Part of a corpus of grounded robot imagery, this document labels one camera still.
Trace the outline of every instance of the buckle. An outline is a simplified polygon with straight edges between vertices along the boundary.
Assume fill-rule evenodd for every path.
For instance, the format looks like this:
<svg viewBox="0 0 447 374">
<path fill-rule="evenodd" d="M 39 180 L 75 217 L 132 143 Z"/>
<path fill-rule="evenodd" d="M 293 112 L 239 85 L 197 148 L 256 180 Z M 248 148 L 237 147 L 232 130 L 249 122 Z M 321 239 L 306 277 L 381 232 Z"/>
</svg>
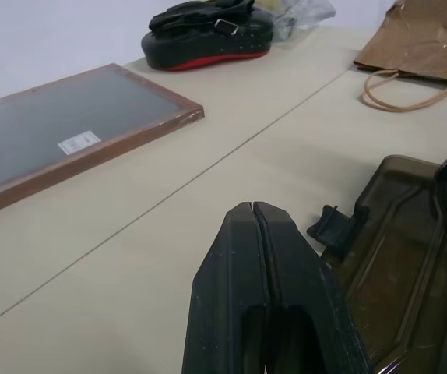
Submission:
<svg viewBox="0 0 447 374">
<path fill-rule="evenodd" d="M 225 19 L 218 19 L 215 22 L 215 30 L 219 33 L 234 36 L 239 30 L 239 26 L 235 23 L 226 21 Z"/>
</svg>

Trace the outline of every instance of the white wall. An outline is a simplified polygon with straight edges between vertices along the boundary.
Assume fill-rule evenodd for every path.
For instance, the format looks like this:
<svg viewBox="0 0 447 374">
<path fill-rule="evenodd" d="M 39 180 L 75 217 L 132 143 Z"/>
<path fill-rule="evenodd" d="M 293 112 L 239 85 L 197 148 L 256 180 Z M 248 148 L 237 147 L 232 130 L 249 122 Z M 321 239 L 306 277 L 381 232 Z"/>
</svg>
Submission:
<svg viewBox="0 0 447 374">
<path fill-rule="evenodd" d="M 142 57 L 151 17 L 179 1 L 0 0 L 0 97 Z M 332 0 L 337 17 L 326 23 L 376 28 L 391 1 Z"/>
</svg>

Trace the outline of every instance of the strap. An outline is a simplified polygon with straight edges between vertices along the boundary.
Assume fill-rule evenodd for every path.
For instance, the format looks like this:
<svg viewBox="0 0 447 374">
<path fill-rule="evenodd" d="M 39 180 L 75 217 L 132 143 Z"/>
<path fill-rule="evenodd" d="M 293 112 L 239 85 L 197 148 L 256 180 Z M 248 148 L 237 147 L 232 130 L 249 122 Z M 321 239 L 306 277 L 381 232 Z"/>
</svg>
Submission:
<svg viewBox="0 0 447 374">
<path fill-rule="evenodd" d="M 384 79 L 381 82 L 369 85 L 369 83 L 371 82 L 371 79 L 374 76 L 389 76 L 388 78 Z M 405 111 L 415 111 L 417 109 L 422 109 L 422 108 L 426 108 L 429 107 L 433 104 L 438 103 L 439 101 L 445 99 L 447 97 L 447 88 L 444 89 L 441 93 L 438 93 L 437 95 L 425 100 L 425 101 L 421 101 L 419 103 L 413 104 L 413 105 L 409 105 L 406 107 L 401 107 L 398 105 L 391 105 L 390 103 L 387 103 L 385 101 L 379 100 L 377 97 L 375 97 L 372 94 L 372 90 L 374 88 L 380 87 L 384 84 L 387 84 L 388 82 L 391 82 L 392 80 L 394 80 L 395 78 L 399 77 L 399 76 L 404 76 L 402 73 L 400 73 L 398 71 L 398 69 L 390 69 L 390 70 L 379 70 L 378 72 L 374 72 L 372 75 L 370 75 L 364 83 L 364 92 L 361 95 L 361 101 L 366 104 L 367 106 L 374 108 L 374 109 L 379 109 L 380 111 L 391 111 L 391 112 L 395 112 L 395 113 L 402 113 Z"/>
<path fill-rule="evenodd" d="M 214 26 L 219 19 L 229 21 L 234 17 L 248 17 L 255 0 L 209 0 L 184 2 L 155 16 L 149 28 L 155 34 L 198 26 Z"/>
</svg>

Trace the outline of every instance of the bag handle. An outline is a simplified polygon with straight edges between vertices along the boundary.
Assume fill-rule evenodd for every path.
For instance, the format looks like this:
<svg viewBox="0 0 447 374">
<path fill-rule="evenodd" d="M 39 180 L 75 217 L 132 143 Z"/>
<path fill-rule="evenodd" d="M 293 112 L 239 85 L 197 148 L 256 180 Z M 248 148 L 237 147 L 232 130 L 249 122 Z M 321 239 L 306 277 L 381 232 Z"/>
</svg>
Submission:
<svg viewBox="0 0 447 374">
<path fill-rule="evenodd" d="M 371 82 L 371 79 L 374 76 L 389 76 L 388 78 L 384 79 L 381 82 L 377 82 L 375 84 L 369 85 L 369 83 Z M 364 83 L 364 92 L 361 95 L 361 101 L 366 104 L 367 106 L 374 108 L 374 109 L 379 109 L 380 111 L 391 111 L 391 112 L 395 112 L 395 113 L 402 113 L 405 111 L 415 111 L 416 109 L 422 109 L 422 108 L 426 108 L 429 107 L 430 105 L 436 104 L 439 101 L 445 99 L 447 97 L 447 88 L 445 88 L 441 93 L 438 93 L 437 95 L 425 100 L 425 101 L 421 101 L 419 103 L 413 104 L 413 105 L 409 105 L 407 107 L 401 107 L 398 105 L 391 105 L 390 103 L 387 103 L 385 101 L 379 100 L 377 97 L 375 97 L 372 94 L 372 90 L 374 88 L 377 88 L 379 86 L 382 86 L 384 84 L 387 84 L 388 82 L 391 82 L 392 80 L 394 80 L 395 78 L 399 77 L 399 76 L 403 76 L 398 69 L 389 69 L 389 70 L 379 70 L 377 72 L 374 72 L 372 75 L 370 75 Z"/>
</svg>

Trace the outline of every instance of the wooden frame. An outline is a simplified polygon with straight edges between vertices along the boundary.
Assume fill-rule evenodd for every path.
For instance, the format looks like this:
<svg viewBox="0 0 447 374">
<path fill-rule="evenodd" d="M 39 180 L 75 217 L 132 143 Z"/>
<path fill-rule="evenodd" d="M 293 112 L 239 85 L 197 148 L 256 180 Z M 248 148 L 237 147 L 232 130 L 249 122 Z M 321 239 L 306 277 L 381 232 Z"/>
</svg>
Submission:
<svg viewBox="0 0 447 374">
<path fill-rule="evenodd" d="M 115 64 L 83 72 L 77 76 L 93 75 L 102 69 L 111 69 L 118 74 L 128 77 L 131 81 L 136 82 L 141 86 L 148 87 L 156 94 L 180 106 L 181 110 L 172 115 L 168 115 L 159 121 L 150 123 L 146 127 L 95 144 L 78 153 L 66 156 L 61 162 L 4 184 L 0 187 L 0 209 L 46 189 L 47 187 L 56 185 L 59 182 L 93 168 L 98 164 L 102 164 L 105 161 L 120 156 L 138 146 L 142 146 L 143 144 L 160 138 L 169 132 L 180 129 L 182 126 L 204 118 L 204 110 L 201 105 Z M 46 89 L 57 82 L 74 79 L 77 76 L 70 76 L 53 83 L 48 83 L 43 86 L 3 97 L 0 99 L 0 103 L 10 101 L 21 95 L 29 93 L 34 94 L 36 91 Z"/>
</svg>

